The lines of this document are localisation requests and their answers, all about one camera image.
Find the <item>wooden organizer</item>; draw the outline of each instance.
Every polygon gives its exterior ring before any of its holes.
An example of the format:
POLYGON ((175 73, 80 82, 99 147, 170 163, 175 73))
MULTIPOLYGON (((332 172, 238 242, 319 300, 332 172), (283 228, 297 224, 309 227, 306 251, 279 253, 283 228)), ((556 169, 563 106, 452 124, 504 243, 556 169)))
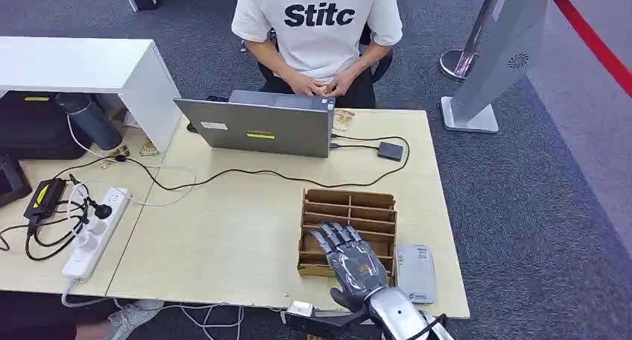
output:
POLYGON ((391 275, 397 222, 394 206, 393 195, 383 193, 306 190, 300 221, 302 233, 298 244, 299 274, 334 276, 318 241, 309 231, 320 229, 318 224, 322 222, 338 222, 355 228, 391 275))

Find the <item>red line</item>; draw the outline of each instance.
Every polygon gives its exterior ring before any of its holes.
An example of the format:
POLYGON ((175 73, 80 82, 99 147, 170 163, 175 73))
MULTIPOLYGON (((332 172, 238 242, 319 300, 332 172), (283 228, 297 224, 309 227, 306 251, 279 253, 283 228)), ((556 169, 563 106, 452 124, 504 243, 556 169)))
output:
POLYGON ((562 14, 569 20, 579 37, 597 57, 604 68, 619 83, 621 88, 632 97, 632 74, 616 55, 608 48, 604 41, 590 27, 569 0, 553 0, 562 14))

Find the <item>shoe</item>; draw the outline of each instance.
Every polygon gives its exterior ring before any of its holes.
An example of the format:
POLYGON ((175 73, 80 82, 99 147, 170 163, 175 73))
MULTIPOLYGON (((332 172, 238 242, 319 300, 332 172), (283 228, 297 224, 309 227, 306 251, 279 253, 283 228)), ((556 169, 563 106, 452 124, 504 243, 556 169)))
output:
POLYGON ((123 309, 107 317, 113 327, 110 332, 113 335, 108 339, 127 339, 134 329, 156 316, 164 305, 165 301, 163 300, 138 300, 135 303, 123 306, 123 309))

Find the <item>person's hand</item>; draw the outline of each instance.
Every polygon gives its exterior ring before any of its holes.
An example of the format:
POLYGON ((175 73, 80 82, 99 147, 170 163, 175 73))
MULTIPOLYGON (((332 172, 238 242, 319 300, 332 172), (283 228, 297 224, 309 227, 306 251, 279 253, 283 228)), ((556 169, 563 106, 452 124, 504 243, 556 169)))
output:
POLYGON ((327 262, 342 287, 342 292, 332 288, 329 293, 336 303, 352 312, 358 311, 369 294, 388 286, 386 270, 353 227, 322 223, 320 228, 326 237, 313 229, 311 234, 327 255, 327 262))
POLYGON ((347 90, 358 77, 355 71, 352 69, 345 69, 336 75, 331 83, 326 85, 325 96, 336 97, 347 94, 347 90))
POLYGON ((325 96, 325 84, 307 75, 293 71, 284 80, 297 94, 325 96))

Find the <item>black pants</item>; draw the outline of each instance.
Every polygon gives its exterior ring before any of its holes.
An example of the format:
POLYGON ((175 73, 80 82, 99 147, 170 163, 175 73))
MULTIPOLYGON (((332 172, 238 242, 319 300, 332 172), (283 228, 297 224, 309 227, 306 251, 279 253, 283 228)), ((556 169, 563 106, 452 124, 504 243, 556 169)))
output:
MULTIPOLYGON (((260 91, 294 94, 292 88, 279 77, 272 77, 266 80, 265 85, 260 91)), ((356 109, 375 109, 375 94, 373 93, 373 83, 371 83, 371 72, 369 69, 365 69, 362 74, 351 83, 347 94, 336 98, 335 106, 356 109)))
MULTIPOLYGON (((93 324, 117 312, 113 301, 66 308, 60 295, 0 292, 0 339, 72 340, 76 324, 93 324)), ((94 299, 73 296, 73 302, 94 299)))

